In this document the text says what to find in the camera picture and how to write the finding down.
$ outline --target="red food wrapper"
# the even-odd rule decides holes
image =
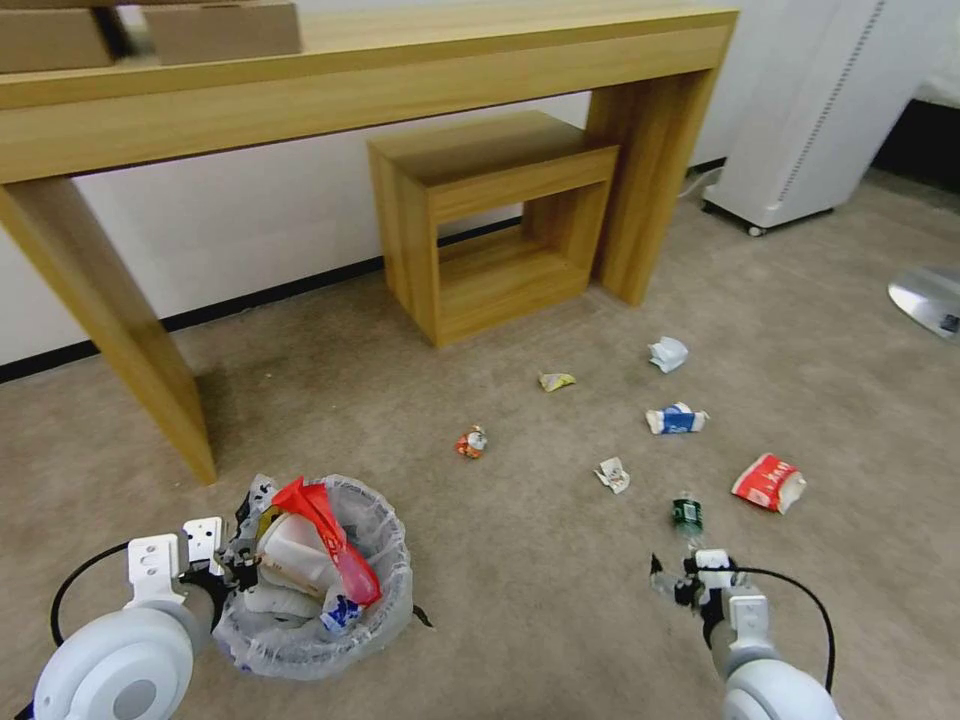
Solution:
[[[773,453],[765,453],[737,478],[730,489],[754,505],[781,515],[803,494],[807,481],[800,471]]]

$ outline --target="garbage bag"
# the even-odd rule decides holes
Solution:
[[[319,617],[299,622],[289,616],[255,613],[234,593],[227,599],[213,635],[241,670],[266,677],[322,680],[386,647],[413,613],[413,570],[403,523],[380,493],[342,475],[324,483],[347,539],[367,560],[383,592],[345,634],[335,636]]]

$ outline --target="black cable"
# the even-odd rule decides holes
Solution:
[[[118,552],[123,552],[129,544],[130,541],[126,540],[119,545],[114,545],[112,548],[107,548],[103,552],[97,553],[70,573],[67,579],[60,585],[57,594],[53,596],[53,604],[50,606],[50,634],[53,635],[53,642],[56,643],[57,647],[63,645],[63,634],[60,632],[60,604],[63,602],[63,596],[67,594],[67,590],[73,585],[73,581],[104,558],[108,558]]]
[[[799,580],[794,580],[789,575],[784,575],[783,573],[778,573],[775,570],[765,570],[764,568],[748,568],[737,565],[737,572],[742,573],[753,573],[755,575],[769,575],[770,577],[775,577],[778,580],[783,580],[788,582],[794,587],[800,588],[803,590],[813,602],[817,604],[817,609],[820,611],[820,615],[823,616],[823,624],[827,628],[827,673],[826,679],[824,680],[823,686],[827,689],[828,693],[833,691],[833,669],[837,664],[837,645],[836,639],[833,635],[833,623],[830,622],[830,614],[827,612],[827,608],[824,607],[823,603],[820,602],[813,590],[808,588]]]

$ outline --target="litter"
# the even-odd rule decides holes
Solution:
[[[323,598],[340,573],[317,530],[307,518],[282,515],[257,544],[261,579]]]
[[[342,585],[333,585],[327,591],[323,601],[323,612],[320,622],[334,637],[347,632],[357,619],[363,615],[363,608],[343,594]]]
[[[340,573],[347,597],[358,605],[372,605],[380,599],[377,576],[363,555],[347,541],[347,534],[330,507],[326,485],[304,485],[301,475],[274,496],[273,504],[313,523]]]
[[[618,457],[604,460],[593,472],[614,495],[619,495],[630,486],[630,473],[623,469],[623,463]]]
[[[487,447],[487,435],[483,432],[482,427],[473,425],[467,432],[460,436],[455,447],[457,452],[464,457],[476,460],[483,455],[483,451]]]
[[[733,484],[730,492],[747,502],[785,515],[807,487],[796,466],[764,453]]]
[[[674,403],[663,410],[647,410],[647,425],[654,435],[700,432],[709,419],[704,411],[694,412],[686,403]]]
[[[686,538],[703,532],[703,507],[689,491],[680,493],[673,501],[673,526]]]
[[[546,392],[559,390],[567,385],[575,385],[577,379],[568,373],[540,373],[540,387]]]
[[[317,617],[323,606],[302,592],[279,587],[262,578],[255,587],[241,593],[243,606],[250,612],[292,615],[304,620]]]
[[[659,342],[648,346],[650,348],[650,362],[664,373],[672,372],[683,365],[690,351],[687,346],[676,338],[663,336]]]

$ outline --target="yellow wrapper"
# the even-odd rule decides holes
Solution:
[[[559,390],[567,385],[573,385],[577,379],[567,373],[540,373],[540,387],[547,392]]]

